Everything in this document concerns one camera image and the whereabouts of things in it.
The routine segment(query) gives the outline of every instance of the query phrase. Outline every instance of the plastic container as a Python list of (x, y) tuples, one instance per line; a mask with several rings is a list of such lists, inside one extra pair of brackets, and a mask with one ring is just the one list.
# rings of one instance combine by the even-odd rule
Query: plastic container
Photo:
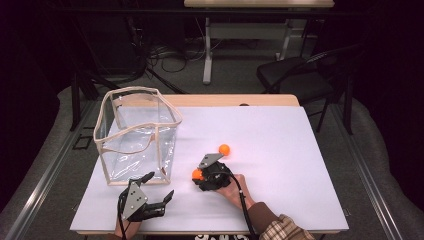
[(154, 171), (146, 184), (171, 182), (181, 113), (157, 89), (127, 87), (103, 98), (94, 142), (108, 185), (127, 185)]

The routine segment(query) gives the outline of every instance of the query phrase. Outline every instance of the shirt sleeve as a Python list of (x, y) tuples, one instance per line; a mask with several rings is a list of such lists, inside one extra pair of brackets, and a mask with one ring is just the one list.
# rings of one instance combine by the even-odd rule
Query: shirt sleeve
[(286, 215), (277, 217), (263, 202), (254, 204), (248, 210), (249, 218), (261, 240), (312, 240), (314, 237), (297, 226)]

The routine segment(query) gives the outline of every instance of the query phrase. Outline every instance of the black chair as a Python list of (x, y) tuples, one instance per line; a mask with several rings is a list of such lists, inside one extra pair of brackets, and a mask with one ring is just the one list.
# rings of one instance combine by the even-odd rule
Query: black chair
[[(257, 68), (256, 75), (265, 87), (263, 93), (293, 94), (301, 106), (325, 99), (321, 111), (308, 115), (310, 117), (321, 113), (316, 129), (319, 132), (330, 103), (338, 101), (343, 92), (351, 102), (351, 89), (348, 87), (352, 86), (351, 76), (361, 55), (361, 45), (355, 44), (319, 53), (308, 59), (293, 57), (267, 63)], [(345, 105), (345, 111), (350, 110), (347, 109), (350, 107)]]
[(321, 19), (308, 19), (302, 32), (302, 47), (300, 48), (300, 57), (303, 57), (306, 41), (308, 39), (318, 39), (318, 35), (324, 26), (324, 20)]

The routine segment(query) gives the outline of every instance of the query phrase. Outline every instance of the white table surface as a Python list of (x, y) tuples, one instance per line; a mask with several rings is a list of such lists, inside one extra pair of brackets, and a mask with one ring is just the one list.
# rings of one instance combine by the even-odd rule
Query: white table surface
[[(240, 210), (214, 192), (202, 192), (191, 180), (206, 153), (220, 144), (231, 154), (220, 161), (243, 173), (256, 201), (290, 216), (312, 232), (349, 229), (313, 130), (302, 107), (179, 107), (169, 185), (142, 185), (148, 203), (175, 190), (166, 214), (143, 222), (145, 234), (247, 233)], [(71, 230), (101, 234), (115, 228), (116, 205), (124, 186), (107, 186), (100, 160), (74, 217)]]

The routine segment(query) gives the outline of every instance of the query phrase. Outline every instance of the metal rod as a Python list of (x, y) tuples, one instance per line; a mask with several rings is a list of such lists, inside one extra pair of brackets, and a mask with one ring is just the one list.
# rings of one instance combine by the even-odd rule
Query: metal rod
[(144, 17), (286, 17), (290, 19), (314, 18), (362, 18), (367, 16), (363, 12), (335, 12), (335, 11), (289, 11), (288, 9), (116, 9), (116, 8), (83, 8), (83, 7), (56, 7), (47, 5), (47, 10), (67, 15), (126, 15)]
[(377, 217), (380, 220), (381, 226), (383, 227), (383, 230), (386, 233), (387, 239), (402, 240), (402, 234), (400, 233), (396, 222), (392, 217), (392, 213), (390, 212), (382, 193), (380, 192), (376, 182), (374, 181), (374, 177), (368, 168), (364, 156), (361, 154), (361, 151), (359, 150), (359, 147), (356, 144), (354, 136), (350, 135), (344, 128), (340, 107), (335, 104), (332, 104), (331, 111), (335, 115), (336, 123), (339, 126), (343, 139), (348, 145), (350, 153), (352, 154), (352, 158), (356, 163), (358, 174), (362, 180), (362, 183), (364, 184), (365, 190), (368, 193), (368, 196), (371, 200), (371, 204), (374, 207)]
[(75, 140), (78, 138), (84, 123), (87, 121), (88, 116), (94, 110), (95, 106), (95, 101), (87, 102), (81, 113), (81, 123), (76, 127), (74, 132), (69, 132), (56, 158), (53, 159), (47, 167), (31, 196), (28, 198), (28, 201), (23, 207), (18, 218), (10, 228), (9, 233), (6, 236), (6, 240), (23, 239), (25, 237), (27, 230), (37, 215), (38, 210), (41, 208), (41, 205), (46, 199), (47, 194), (52, 188), (56, 178), (60, 173), (60, 170), (67, 160), (68, 152), (72, 147), (71, 143), (75, 142)]

